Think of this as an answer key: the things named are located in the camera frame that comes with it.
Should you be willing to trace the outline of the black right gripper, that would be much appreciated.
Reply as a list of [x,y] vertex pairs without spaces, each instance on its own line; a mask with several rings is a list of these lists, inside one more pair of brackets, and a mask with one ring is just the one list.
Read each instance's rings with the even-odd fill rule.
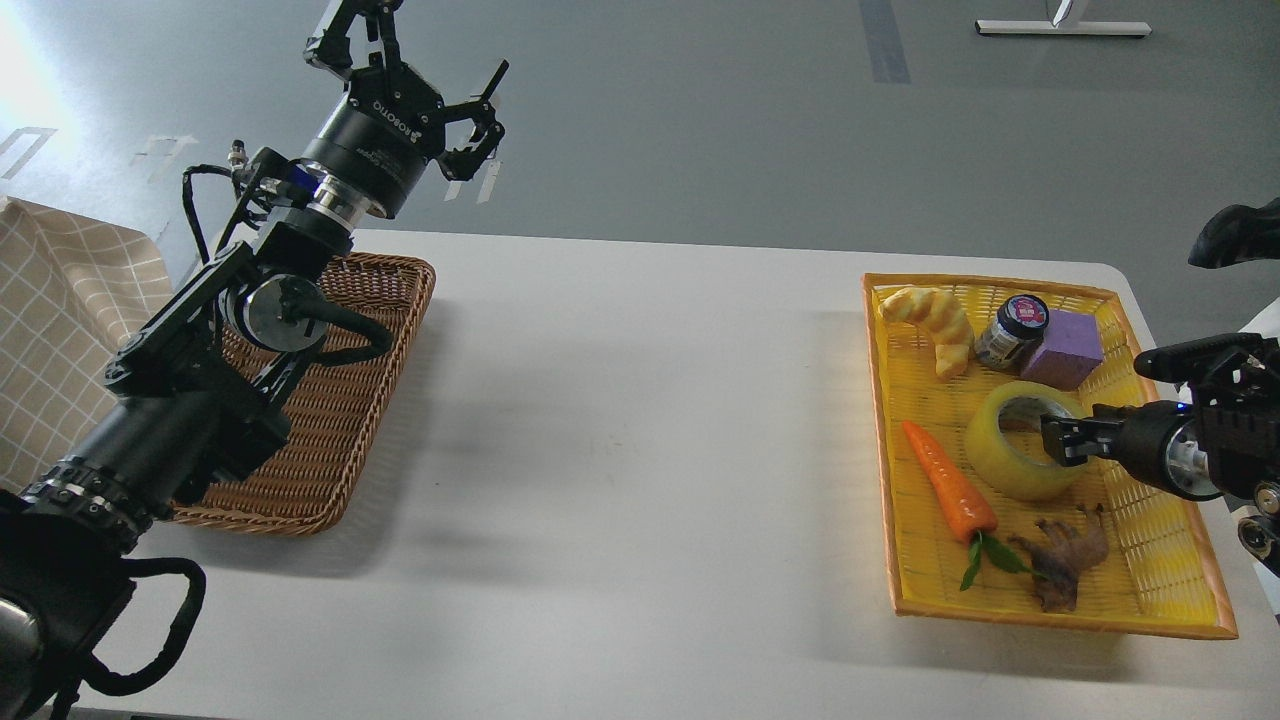
[[1206,454],[1187,404],[1094,404],[1087,416],[1042,413],[1039,429],[1048,443],[1046,454],[1061,468],[1084,466],[1098,457],[1119,462],[1133,479],[1170,495],[1206,493]]

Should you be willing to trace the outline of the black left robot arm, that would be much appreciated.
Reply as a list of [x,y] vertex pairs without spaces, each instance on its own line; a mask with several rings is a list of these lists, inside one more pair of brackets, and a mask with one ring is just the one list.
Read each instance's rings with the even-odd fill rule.
[[64,719],[82,685],[128,696],[178,662],[207,588],[193,560],[133,559],[138,538],[209,487],[248,479],[291,432],[284,407],[315,366],[388,355],[394,334],[328,300],[323,272],[366,217],[392,219],[430,164],[472,179],[506,129],[495,91],[448,104],[401,56],[398,1],[333,1],[305,60],[339,78],[325,126],[289,159],[234,141],[236,205],[215,249],[183,204],[198,270],[106,366],[116,406],[20,493],[3,493],[3,716]]

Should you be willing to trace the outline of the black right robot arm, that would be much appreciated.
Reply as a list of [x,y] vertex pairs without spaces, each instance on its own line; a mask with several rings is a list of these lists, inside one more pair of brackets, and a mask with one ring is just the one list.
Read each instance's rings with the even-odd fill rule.
[[1226,333],[1151,348],[1137,375],[1181,386],[1187,401],[1097,404],[1084,418],[1043,414],[1047,455],[1064,468],[1089,457],[1117,462],[1139,483],[1192,502],[1234,497],[1242,546],[1272,574],[1277,560],[1277,340]]

